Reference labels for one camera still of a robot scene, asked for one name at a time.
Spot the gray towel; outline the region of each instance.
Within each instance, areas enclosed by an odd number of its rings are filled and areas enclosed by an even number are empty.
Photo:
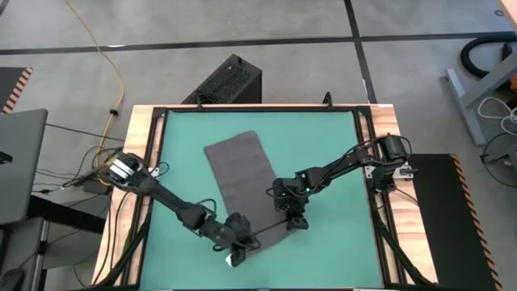
[[[225,141],[204,148],[217,185],[223,196],[228,214],[239,212],[251,224],[251,231],[257,232],[285,219],[285,213],[275,210],[271,197],[265,191],[276,178],[260,145],[257,133],[239,134]],[[254,255],[286,238],[286,223],[279,224],[257,235],[261,248],[248,255]]]

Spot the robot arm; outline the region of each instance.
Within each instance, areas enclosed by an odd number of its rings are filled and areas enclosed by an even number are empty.
[[[288,230],[306,230],[309,224],[303,217],[309,196],[319,193],[336,179],[355,169],[374,166],[368,186],[377,190],[394,187],[393,173],[407,161],[403,137],[387,135],[354,146],[342,157],[324,167],[310,167],[298,171],[294,178],[277,178],[267,194],[275,200],[275,208],[287,215]],[[369,150],[378,146],[382,159],[375,160]]]
[[[214,251],[230,248],[227,259],[237,267],[246,259],[246,251],[260,247],[259,241],[250,232],[250,223],[245,216],[232,213],[226,222],[216,220],[216,214],[201,204],[186,202],[163,187],[147,170],[143,161],[134,154],[118,154],[102,176],[115,187],[139,196],[150,196],[176,214],[188,230],[200,237],[212,240]]]

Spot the gray floor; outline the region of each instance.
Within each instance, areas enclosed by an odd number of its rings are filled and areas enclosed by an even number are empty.
[[[510,31],[497,16],[495,0],[352,0],[362,36]],[[102,45],[208,40],[253,40],[311,36],[351,36],[341,0],[90,0],[73,1]],[[449,67],[464,85],[474,79],[458,63],[469,40],[364,43],[379,103],[394,103],[402,134],[418,153],[460,156],[481,222],[505,289],[517,289],[517,193],[491,179],[452,102],[444,80]],[[91,41],[62,0],[11,2],[0,17],[0,49],[90,46]],[[473,53],[489,69],[498,46]],[[232,48],[185,48],[109,53],[126,85],[126,100],[110,135],[124,137],[134,104],[179,103],[231,53],[261,68],[264,103],[319,103],[326,91],[335,102],[367,103],[353,43],[286,44]],[[109,65],[96,53],[0,56],[0,66],[34,68],[16,111],[47,108],[48,122],[101,133],[119,87]],[[75,172],[83,153],[98,139],[47,128],[39,167]],[[110,141],[109,146],[120,143]],[[507,169],[497,169],[511,175]],[[38,176],[38,182],[54,179]],[[91,197],[79,189],[51,193],[67,203]],[[107,203],[95,199],[82,209],[97,213]],[[67,230],[53,226],[51,237]],[[50,247],[47,267],[77,266],[91,280],[100,237],[80,233]],[[80,288],[73,270],[55,268],[47,290]]]

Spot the black hose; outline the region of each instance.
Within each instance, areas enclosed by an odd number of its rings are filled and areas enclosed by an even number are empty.
[[[460,53],[461,64],[472,75],[474,75],[478,78],[483,78],[489,72],[479,69],[472,63],[472,60],[470,59],[470,51],[472,49],[476,48],[478,45],[482,45],[482,44],[512,43],[512,42],[517,42],[517,36],[514,33],[509,33],[508,35],[503,35],[503,36],[484,36],[484,37],[476,38],[475,40],[466,44],[463,47],[463,49],[461,50],[461,53]],[[509,85],[510,85],[510,82],[506,82],[502,86],[509,86]]]

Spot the green tabletop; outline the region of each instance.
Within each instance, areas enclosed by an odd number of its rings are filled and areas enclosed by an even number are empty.
[[[224,221],[228,214],[203,148],[249,130],[278,177],[324,166],[357,144],[350,112],[169,112],[161,161],[170,170],[160,182],[187,201],[213,198]],[[228,252],[212,251],[210,240],[155,202],[141,290],[382,287],[361,170],[311,197],[305,216],[308,230],[231,268]]]

